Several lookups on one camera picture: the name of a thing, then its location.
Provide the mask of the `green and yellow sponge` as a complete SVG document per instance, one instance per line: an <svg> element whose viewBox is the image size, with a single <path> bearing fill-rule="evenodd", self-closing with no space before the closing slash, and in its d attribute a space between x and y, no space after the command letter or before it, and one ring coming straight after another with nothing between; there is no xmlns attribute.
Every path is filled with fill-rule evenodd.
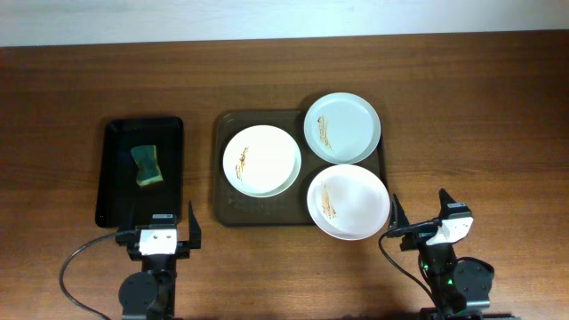
<svg viewBox="0 0 569 320"><path fill-rule="evenodd" d="M141 145L131 149L131 156L137 166L136 182L145 188L164 181L157 161L155 145Z"/></svg>

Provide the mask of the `pale blue plate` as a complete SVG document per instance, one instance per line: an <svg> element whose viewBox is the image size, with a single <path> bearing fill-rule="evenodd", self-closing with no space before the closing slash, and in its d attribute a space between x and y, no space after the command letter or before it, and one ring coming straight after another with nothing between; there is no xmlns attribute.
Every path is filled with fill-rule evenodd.
<svg viewBox="0 0 569 320"><path fill-rule="evenodd" d="M332 164L355 164L379 146L381 120L373 106L347 92L327 94L305 115L303 133L309 148Z"/></svg>

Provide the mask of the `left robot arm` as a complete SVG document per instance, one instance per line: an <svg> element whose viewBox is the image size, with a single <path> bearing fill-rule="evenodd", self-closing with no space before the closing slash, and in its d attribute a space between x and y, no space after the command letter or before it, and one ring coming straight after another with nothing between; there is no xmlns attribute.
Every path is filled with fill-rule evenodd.
<svg viewBox="0 0 569 320"><path fill-rule="evenodd" d="M128 276L118 299L123 319L174 319L177 262L201 248L202 232L191 205L188 206L189 239L180 241L176 217L155 214L148 225L121 225L115 240L126 248L141 271Z"/></svg>

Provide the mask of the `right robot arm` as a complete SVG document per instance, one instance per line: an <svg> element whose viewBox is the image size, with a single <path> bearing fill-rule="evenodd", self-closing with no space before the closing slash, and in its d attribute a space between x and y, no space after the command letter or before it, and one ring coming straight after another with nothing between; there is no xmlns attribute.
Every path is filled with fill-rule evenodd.
<svg viewBox="0 0 569 320"><path fill-rule="evenodd" d="M494 268L472 257L457 257L453 246L464 239L472 225L473 213L468 206L454 200L444 189L438 192L439 214L412 224L396 196L391 200L389 228L382 238L399 238L400 250L418 253L418 279L401 268L383 252L388 262L411 278L433 302L422 308L420 319L482 319L490 307Z"/></svg>

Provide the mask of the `white plate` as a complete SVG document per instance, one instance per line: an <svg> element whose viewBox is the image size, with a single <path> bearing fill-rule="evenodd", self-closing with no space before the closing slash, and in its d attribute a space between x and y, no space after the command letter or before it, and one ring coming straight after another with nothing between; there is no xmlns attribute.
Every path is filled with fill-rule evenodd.
<svg viewBox="0 0 569 320"><path fill-rule="evenodd" d="M231 138L223 151L222 169L229 184L257 198L287 190L300 174L302 157L296 140L271 125L254 125Z"/></svg>
<svg viewBox="0 0 569 320"><path fill-rule="evenodd" d="M390 198L374 173L358 165L337 164L310 182L307 207L311 219L327 235L357 241L383 228L389 217Z"/></svg>

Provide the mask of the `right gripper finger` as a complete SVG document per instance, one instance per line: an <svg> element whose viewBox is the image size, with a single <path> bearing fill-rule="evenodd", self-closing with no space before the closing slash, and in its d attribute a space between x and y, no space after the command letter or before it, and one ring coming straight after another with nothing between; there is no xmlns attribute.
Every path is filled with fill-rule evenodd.
<svg viewBox="0 0 569 320"><path fill-rule="evenodd" d="M396 194L391 197L391 209L389 217L389 228L388 231L395 231L400 228L406 228L410 225L409 220L405 215L405 211L398 200Z"/></svg>
<svg viewBox="0 0 569 320"><path fill-rule="evenodd" d="M442 207L455 207L457 205L457 202L450 196L450 194L444 188L439 189L438 195Z"/></svg>

